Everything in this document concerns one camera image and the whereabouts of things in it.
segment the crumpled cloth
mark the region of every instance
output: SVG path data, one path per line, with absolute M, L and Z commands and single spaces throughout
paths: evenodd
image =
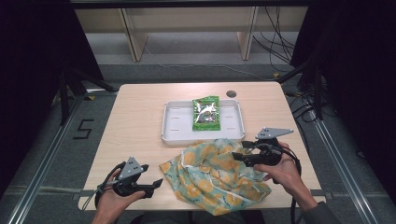
M 262 182 L 264 173 L 235 161 L 231 152 L 245 149 L 229 139 L 196 143 L 160 168 L 178 199 L 219 216 L 245 209 L 271 193 Z

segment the floor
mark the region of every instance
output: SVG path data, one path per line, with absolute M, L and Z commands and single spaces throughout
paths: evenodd
M 263 33 L 269 39 L 273 34 Z M 294 43 L 297 33 L 285 33 L 283 37 Z M 255 36 L 264 43 L 262 34 Z M 253 41 L 248 61 L 242 61 L 235 33 L 182 33 L 150 34 L 142 60 L 132 62 L 124 34 L 89 34 L 87 35 L 97 62 L 103 70 L 105 80 L 120 85 L 130 74 L 111 70 L 115 66 L 132 66 L 134 69 L 151 69 L 151 71 L 174 69 L 183 73 L 188 66 L 200 66 L 204 71 L 224 69 L 230 76 L 257 78 L 260 76 L 258 66 L 266 65 L 269 69 L 266 78 L 274 74 L 283 75 L 292 67 L 268 53 Z M 280 46 L 273 45 L 273 50 L 288 56 Z M 288 101 L 290 110 L 298 116 L 301 106 L 309 107 L 312 99 L 295 97 L 296 82 L 299 76 L 283 84 L 285 93 L 290 93 Z M 88 89 L 97 89 L 87 84 Z M 47 123 L 43 126 L 31 151 L 20 170 L 8 187 L 0 202 L 0 223 L 89 223 L 93 212 L 80 211 L 77 208 L 78 195 L 84 186 L 86 175 L 99 144 L 101 134 L 106 127 L 106 120 L 111 111 L 116 94 L 99 91 L 93 93 L 95 99 L 71 100 L 73 119 L 67 129 L 60 129 L 61 108 L 54 100 Z M 327 203 L 343 223 L 392 223 L 396 218 L 395 205 L 375 178 L 354 140 L 344 128 L 342 121 L 336 117 L 331 104 L 323 108 L 324 120 L 315 120 L 315 113 L 307 110 L 297 118 L 305 133 L 305 144 L 309 149 L 311 161 L 317 172 L 320 184 L 326 194 Z M 89 140 L 78 141 L 76 132 L 81 121 L 86 120 L 86 128 L 92 128 Z M 42 161 L 47 161 L 47 169 Z M 42 176 L 37 170 L 43 169 Z M 41 182 L 32 186 L 32 180 Z M 29 204 L 20 204 L 27 189 L 37 188 L 37 195 Z M 23 210 L 16 214 L 13 211 Z M 289 208 L 263 210 L 266 223 L 289 223 Z M 21 222 L 12 216 L 21 215 Z M 129 223 L 134 212 L 126 212 L 119 223 Z

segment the gray carpet floor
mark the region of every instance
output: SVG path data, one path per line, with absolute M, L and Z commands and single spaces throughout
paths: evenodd
M 148 47 L 154 48 L 153 45 L 153 43 L 148 42 Z M 224 44 L 223 48 L 228 48 L 227 43 Z M 97 56 L 99 62 L 105 57 L 104 55 Z M 265 81 L 272 79 L 275 72 L 279 72 L 268 63 L 226 63 L 227 66 L 210 66 L 208 64 L 221 63 L 201 61 L 198 64 L 200 65 L 191 67 L 164 67 L 146 61 L 145 63 L 123 64 L 100 63 L 100 68 L 106 82 L 114 87 L 119 87 L 125 83 Z M 285 64 L 277 64 L 276 68 L 284 71 L 292 69 Z M 300 76 L 297 76 L 284 83 L 282 85 L 284 92 L 297 92 L 296 83 L 299 78 Z M 86 86 L 88 89 L 96 88 L 91 83 L 86 83 Z M 60 150 L 54 158 L 24 223 L 90 223 L 92 221 L 94 212 L 78 209 L 78 195 L 85 184 L 96 149 L 106 127 L 111 107 L 116 99 L 115 94 L 108 92 L 96 93 L 94 96 L 93 100 L 86 99 L 79 105 Z M 291 111 L 304 105 L 301 97 L 297 99 L 296 97 L 288 97 L 288 102 Z M 369 201 L 379 223 L 394 223 L 394 220 L 396 220 L 395 205 L 383 190 L 365 159 L 357 156 L 356 151 L 359 149 L 344 127 L 343 121 L 336 116 L 336 111 L 331 104 L 326 105 L 323 112 L 324 124 L 342 153 L 343 159 L 357 184 Z M 345 184 L 318 134 L 317 124 L 305 121 L 307 119 L 311 119 L 309 114 L 299 117 L 297 121 L 301 124 L 302 132 L 306 136 L 305 144 L 309 148 L 310 158 L 319 182 L 329 195 L 327 204 L 342 223 L 363 223 L 361 215 L 352 202 Z M 76 139 L 76 137 L 85 135 L 85 133 L 78 131 L 78 127 L 83 120 L 87 121 L 83 123 L 82 127 L 92 129 L 92 131 L 89 138 Z M 60 122 L 61 105 L 59 101 L 55 101 L 47 122 L 43 125 L 34 145 L 0 201 L 0 223 L 7 223 L 24 189 L 29 185 L 37 167 L 50 147 L 52 139 L 59 129 Z M 129 223 L 137 215 L 139 214 L 136 212 L 127 211 L 122 215 L 119 223 Z M 290 223 L 289 208 L 265 209 L 262 210 L 262 215 L 267 224 Z

